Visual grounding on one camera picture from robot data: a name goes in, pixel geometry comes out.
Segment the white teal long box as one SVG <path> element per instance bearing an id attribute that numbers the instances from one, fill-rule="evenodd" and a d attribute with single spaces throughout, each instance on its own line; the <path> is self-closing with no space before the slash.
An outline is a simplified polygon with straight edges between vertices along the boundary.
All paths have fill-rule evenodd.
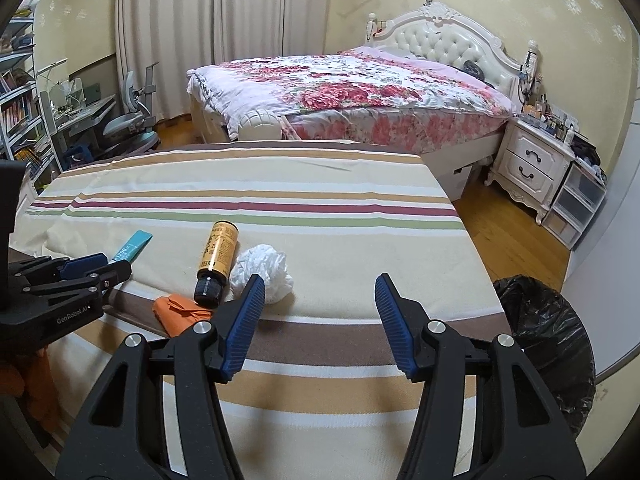
<path id="1" fill-rule="evenodd" d="M 114 257 L 111 258 L 111 263 L 119 261 L 133 263 L 137 256 L 140 255 L 140 252 L 142 252 L 145 246 L 152 240 L 152 237 L 153 235 L 149 232 L 137 230 L 129 237 L 129 240 L 119 248 Z"/>

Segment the orange paper wrapper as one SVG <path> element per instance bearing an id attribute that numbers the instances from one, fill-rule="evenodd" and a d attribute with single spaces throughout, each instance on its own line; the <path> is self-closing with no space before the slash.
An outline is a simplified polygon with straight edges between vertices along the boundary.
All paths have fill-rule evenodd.
<path id="1" fill-rule="evenodd" d="M 212 312 L 176 294 L 158 297 L 152 311 L 169 337 L 179 336 L 195 323 L 212 318 Z"/>

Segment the white plastic bag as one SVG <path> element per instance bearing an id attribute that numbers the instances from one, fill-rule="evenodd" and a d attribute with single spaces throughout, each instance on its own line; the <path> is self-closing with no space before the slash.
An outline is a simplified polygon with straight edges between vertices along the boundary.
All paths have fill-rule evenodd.
<path id="1" fill-rule="evenodd" d="M 256 245 L 243 250 L 236 257 L 229 278 L 229 288 L 234 298 L 241 296 L 254 274 L 264 281 L 266 304 L 276 304 L 293 291 L 294 281 L 288 273 L 286 255 L 270 245 Z"/>

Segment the orange label dark bottle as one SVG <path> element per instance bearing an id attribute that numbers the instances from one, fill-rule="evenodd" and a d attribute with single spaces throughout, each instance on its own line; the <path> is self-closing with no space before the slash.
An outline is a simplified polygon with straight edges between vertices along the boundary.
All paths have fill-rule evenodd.
<path id="1" fill-rule="evenodd" d="M 209 310 L 219 306 L 232 270 L 238 235 L 233 223 L 214 223 L 196 274 L 193 299 L 199 306 Z"/>

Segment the black-bagged trash bin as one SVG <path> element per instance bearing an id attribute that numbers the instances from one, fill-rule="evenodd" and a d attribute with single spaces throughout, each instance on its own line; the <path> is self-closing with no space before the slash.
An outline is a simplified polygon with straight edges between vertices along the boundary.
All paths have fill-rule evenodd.
<path id="1" fill-rule="evenodd" d="M 536 278 L 500 278 L 494 287 L 514 339 L 577 436 L 596 394 L 596 366 L 584 324 L 559 292 Z"/>

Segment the striped bed sheet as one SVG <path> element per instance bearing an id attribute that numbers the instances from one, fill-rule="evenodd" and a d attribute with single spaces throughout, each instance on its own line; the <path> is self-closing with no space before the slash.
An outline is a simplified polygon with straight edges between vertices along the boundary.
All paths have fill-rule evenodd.
<path id="1" fill-rule="evenodd" d="M 64 172 L 17 219 L 29 256 L 116 255 L 150 236 L 112 312 L 51 344 L 62 448 L 117 346 L 160 334 L 154 301 L 193 297 L 217 221 L 239 231 L 231 284 L 266 282 L 243 369 L 218 390 L 249 479 L 391 479 L 421 387 L 396 368 L 374 283 L 459 333 L 491 339 L 506 317 L 456 208 L 419 157 L 353 143 L 248 142 L 155 152 Z"/>

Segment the bookshelf with books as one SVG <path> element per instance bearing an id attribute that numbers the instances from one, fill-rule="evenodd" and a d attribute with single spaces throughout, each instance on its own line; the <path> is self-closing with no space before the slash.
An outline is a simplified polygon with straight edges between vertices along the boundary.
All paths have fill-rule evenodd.
<path id="1" fill-rule="evenodd" d="M 1 157 L 27 165 L 30 182 L 43 191 L 60 172 L 42 114 L 35 57 L 39 0 L 23 0 L 1 31 Z"/>

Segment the grey study desk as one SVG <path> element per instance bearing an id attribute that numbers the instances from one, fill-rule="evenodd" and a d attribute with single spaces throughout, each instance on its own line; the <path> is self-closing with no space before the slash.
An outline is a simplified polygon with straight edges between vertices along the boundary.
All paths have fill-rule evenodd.
<path id="1" fill-rule="evenodd" d="M 119 109 L 114 54 L 72 73 L 69 80 L 55 82 L 53 71 L 66 62 L 60 58 L 36 71 L 47 132 L 63 168 L 65 152 L 76 144 L 100 144 L 99 130 Z"/>

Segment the grey office chair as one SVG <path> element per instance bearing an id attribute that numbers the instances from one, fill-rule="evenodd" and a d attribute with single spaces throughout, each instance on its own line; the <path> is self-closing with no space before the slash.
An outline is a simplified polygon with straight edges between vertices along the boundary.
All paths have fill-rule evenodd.
<path id="1" fill-rule="evenodd" d="M 157 62 L 145 69 L 143 86 L 134 88 L 134 72 L 130 70 L 122 82 L 122 104 L 126 113 L 112 119 L 103 129 L 107 143 L 106 158 L 139 155 L 155 150 L 160 137 L 154 130 L 156 116 L 153 113 L 152 95 L 156 92 L 154 68 Z"/>

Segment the white under-bed storage box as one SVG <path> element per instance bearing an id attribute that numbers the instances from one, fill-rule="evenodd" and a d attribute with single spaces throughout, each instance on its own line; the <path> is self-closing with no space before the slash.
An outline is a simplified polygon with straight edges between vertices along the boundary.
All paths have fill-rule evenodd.
<path id="1" fill-rule="evenodd" d="M 465 166 L 437 177 L 437 181 L 445 191 L 451 203 L 460 200 L 465 185 L 468 183 L 472 166 Z"/>

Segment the white two-drawer nightstand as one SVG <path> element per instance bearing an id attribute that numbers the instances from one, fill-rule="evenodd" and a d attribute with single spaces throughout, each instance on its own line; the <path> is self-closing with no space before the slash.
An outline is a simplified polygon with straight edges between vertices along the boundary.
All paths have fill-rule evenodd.
<path id="1" fill-rule="evenodd" d="M 486 186 L 496 182 L 510 199 L 536 211 L 542 225 L 575 154 L 544 130 L 514 118 L 506 125 Z"/>

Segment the clear plastic drawer unit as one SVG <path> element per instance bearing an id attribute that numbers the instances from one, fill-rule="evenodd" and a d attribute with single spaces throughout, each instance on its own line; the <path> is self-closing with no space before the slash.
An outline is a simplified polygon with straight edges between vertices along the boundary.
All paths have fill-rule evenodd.
<path id="1" fill-rule="evenodd" d="M 568 250 L 572 250 L 596 216 L 606 195 L 601 175 L 577 159 L 552 200 L 542 226 Z"/>

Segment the floral pink quilt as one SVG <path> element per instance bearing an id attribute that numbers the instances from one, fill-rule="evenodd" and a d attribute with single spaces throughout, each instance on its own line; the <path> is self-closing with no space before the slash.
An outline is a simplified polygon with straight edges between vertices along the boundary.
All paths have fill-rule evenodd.
<path id="1" fill-rule="evenodd" d="M 202 66 L 190 71 L 186 91 L 232 141 L 257 114 L 275 120 L 282 139 L 417 155 L 490 136 L 514 112 L 504 93 L 457 67 L 370 47 Z"/>

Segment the beige curtains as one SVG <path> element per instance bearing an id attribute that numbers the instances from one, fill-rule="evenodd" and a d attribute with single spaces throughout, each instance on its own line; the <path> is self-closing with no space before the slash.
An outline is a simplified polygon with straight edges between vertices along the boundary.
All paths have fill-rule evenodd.
<path id="1" fill-rule="evenodd" d="M 318 54 L 329 0 L 115 0 L 118 74 L 154 68 L 159 118 L 186 114 L 188 70 L 261 56 Z"/>

